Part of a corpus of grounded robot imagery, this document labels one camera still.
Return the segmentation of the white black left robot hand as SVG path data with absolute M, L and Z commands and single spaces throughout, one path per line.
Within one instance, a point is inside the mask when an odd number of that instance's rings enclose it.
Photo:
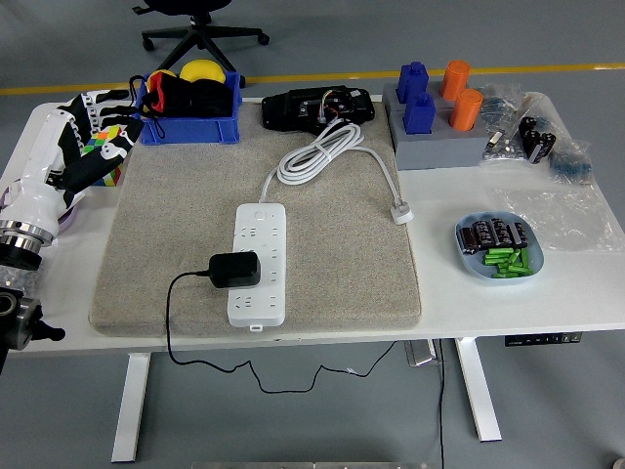
M 56 107 L 45 119 L 21 176 L 8 188 L 1 232 L 55 237 L 84 191 L 117 168 L 144 123 L 132 106 L 113 106 L 125 90 L 91 91 Z

